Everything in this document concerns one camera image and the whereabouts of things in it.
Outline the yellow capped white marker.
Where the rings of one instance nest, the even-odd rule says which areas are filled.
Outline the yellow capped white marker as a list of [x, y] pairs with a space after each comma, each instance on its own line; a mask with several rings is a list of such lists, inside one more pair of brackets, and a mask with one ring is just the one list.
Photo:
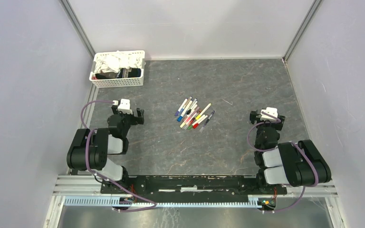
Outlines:
[[196, 120], [199, 120], [205, 114], [205, 112], [210, 108], [210, 106], [211, 103], [209, 103], [205, 108], [203, 108], [201, 112], [199, 112], [199, 114], [196, 116]]

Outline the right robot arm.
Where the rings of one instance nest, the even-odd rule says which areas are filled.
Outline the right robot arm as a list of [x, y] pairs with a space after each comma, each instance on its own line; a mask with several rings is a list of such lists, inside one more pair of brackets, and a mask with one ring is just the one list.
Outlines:
[[285, 119], [276, 108], [250, 112], [250, 130], [256, 135], [249, 146], [260, 167], [255, 186], [262, 194], [269, 193], [275, 185], [314, 187], [332, 179], [329, 165], [310, 139], [279, 142]]

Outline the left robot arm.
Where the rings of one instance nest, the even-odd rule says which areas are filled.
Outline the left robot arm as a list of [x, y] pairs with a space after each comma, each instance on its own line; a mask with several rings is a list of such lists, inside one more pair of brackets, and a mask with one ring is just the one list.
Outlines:
[[126, 154], [129, 146], [128, 132], [133, 125], [144, 124], [144, 110], [136, 108], [118, 110], [112, 106], [113, 114], [107, 119], [107, 128], [78, 129], [67, 153], [67, 165], [76, 171], [87, 171], [86, 163], [94, 175], [105, 181], [113, 180], [112, 187], [118, 193], [130, 189], [126, 169], [109, 159], [109, 155]]

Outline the blue capped white marker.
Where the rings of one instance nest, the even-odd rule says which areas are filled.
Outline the blue capped white marker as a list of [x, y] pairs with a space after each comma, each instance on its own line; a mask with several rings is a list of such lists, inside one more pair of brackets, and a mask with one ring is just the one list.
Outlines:
[[185, 115], [185, 112], [188, 110], [189, 105], [192, 103], [192, 96], [188, 98], [188, 101], [186, 102], [184, 108], [180, 111], [180, 115], [177, 118], [177, 121], [180, 122], [182, 120], [182, 117]]

